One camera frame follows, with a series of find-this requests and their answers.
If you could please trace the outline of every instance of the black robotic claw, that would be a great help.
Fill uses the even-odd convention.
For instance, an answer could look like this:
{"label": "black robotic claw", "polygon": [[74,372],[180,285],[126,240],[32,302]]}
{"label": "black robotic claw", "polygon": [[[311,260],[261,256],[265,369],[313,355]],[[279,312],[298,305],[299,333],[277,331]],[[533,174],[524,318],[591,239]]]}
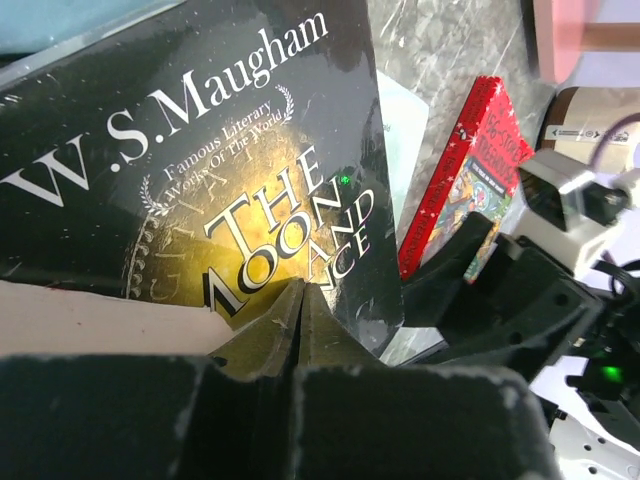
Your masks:
{"label": "black robotic claw", "polygon": [[521,377],[386,368],[302,281],[209,358],[9,358],[0,380],[4,479],[561,478]]}
{"label": "black robotic claw", "polygon": [[[471,251],[486,237],[487,225],[474,215],[449,242],[458,251]],[[436,256],[409,281],[403,293],[410,325],[435,326],[446,343],[407,364],[502,365],[531,382],[592,326],[603,302],[564,267],[526,238],[516,241],[500,235],[496,243],[473,283],[463,279],[470,255],[464,257],[466,265],[451,268],[446,268],[447,258],[455,257]],[[442,285],[455,286],[455,292],[430,295]],[[429,308],[415,308],[423,298]]]}

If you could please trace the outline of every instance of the pink object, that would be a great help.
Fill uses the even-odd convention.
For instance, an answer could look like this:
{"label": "pink object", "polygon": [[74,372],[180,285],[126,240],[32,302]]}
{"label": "pink object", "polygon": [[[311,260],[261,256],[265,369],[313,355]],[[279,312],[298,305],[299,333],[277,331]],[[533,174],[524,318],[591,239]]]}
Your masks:
{"label": "pink object", "polygon": [[600,0],[534,0],[540,76],[545,82],[569,78],[583,52],[587,25]]}

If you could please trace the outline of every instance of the label sticker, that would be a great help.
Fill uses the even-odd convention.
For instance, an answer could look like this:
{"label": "label sticker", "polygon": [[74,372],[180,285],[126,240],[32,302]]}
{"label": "label sticker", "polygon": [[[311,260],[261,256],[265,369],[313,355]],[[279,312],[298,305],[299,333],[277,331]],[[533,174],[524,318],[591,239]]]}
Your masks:
{"label": "label sticker", "polygon": [[[588,130],[564,125],[549,125],[545,131],[544,139],[598,143],[606,133],[607,130]],[[629,132],[622,130],[617,132],[609,143],[612,145],[627,145],[631,143],[630,137]]]}

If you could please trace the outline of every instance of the wooden leg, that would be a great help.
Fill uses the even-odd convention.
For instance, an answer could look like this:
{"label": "wooden leg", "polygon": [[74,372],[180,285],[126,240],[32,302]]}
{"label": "wooden leg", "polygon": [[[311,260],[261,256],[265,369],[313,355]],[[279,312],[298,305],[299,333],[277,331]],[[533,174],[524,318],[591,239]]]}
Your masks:
{"label": "wooden leg", "polygon": [[585,52],[640,52],[640,23],[588,23],[582,39]]}

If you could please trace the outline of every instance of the laurel wreath emblem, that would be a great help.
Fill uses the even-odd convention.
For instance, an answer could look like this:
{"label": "laurel wreath emblem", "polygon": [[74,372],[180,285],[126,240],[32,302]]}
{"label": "laurel wreath emblem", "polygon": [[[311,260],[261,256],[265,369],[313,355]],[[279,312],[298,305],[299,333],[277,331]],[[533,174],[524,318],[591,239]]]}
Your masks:
{"label": "laurel wreath emblem", "polygon": [[295,111],[294,110],[295,103],[293,103],[293,97],[291,96],[291,93],[289,93],[289,90],[287,89],[287,87],[283,87],[282,85],[276,85],[276,90],[278,90],[284,96],[284,99],[287,101],[287,106],[284,109],[284,114],[282,115],[283,119],[281,123],[281,125],[286,125],[291,121],[291,118],[293,117],[293,112]]}
{"label": "laurel wreath emblem", "polygon": [[151,198],[151,195],[149,194],[149,175],[142,179],[142,185],[140,186],[140,198],[142,199],[144,208],[146,208],[151,215],[158,214],[161,217],[164,217],[173,210],[173,206],[167,205],[166,203],[156,202]]}

